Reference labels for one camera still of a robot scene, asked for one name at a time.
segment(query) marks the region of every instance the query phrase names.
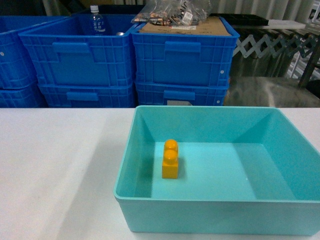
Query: bottle cap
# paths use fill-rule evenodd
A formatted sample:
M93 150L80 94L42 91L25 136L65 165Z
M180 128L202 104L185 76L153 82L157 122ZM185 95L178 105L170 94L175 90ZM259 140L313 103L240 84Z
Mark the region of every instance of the bottle cap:
M99 12L99 7L98 5L90 5L90 10L91 10L91 13L96 14Z

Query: stacked blue crates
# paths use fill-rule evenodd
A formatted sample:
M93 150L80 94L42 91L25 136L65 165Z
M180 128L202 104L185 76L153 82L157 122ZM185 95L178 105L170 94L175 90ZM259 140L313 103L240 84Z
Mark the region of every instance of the stacked blue crates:
M34 65L18 33L62 18L0 16L0 108L37 108L47 105L37 87Z
M78 14L19 34L49 107L135 107L132 15L103 15L106 34L92 34Z
M132 40L140 105L167 105L169 101L223 105L239 34L220 20L230 35L139 32L145 24L135 29Z

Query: clear plastic bag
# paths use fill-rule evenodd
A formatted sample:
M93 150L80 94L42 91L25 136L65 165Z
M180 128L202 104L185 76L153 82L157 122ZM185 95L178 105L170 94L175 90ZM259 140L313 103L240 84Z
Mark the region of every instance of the clear plastic bag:
M149 0L132 22L193 26L205 21L210 10L210 0Z

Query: bottle label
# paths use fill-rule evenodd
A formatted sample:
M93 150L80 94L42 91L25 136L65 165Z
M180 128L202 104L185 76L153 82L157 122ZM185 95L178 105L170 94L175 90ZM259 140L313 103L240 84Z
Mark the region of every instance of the bottle label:
M103 35L106 31L105 22L103 19L93 20L91 22L91 26L94 35Z

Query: white tabletop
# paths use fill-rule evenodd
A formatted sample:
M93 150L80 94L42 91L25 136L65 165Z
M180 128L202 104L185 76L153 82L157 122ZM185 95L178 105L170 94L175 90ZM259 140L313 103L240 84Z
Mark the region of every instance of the white tabletop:
M291 20L270 19L267 26L233 25L234 29L304 29L305 24Z
M320 150L320 108L282 112ZM316 240L134 233L113 187L134 109L0 109L0 240Z

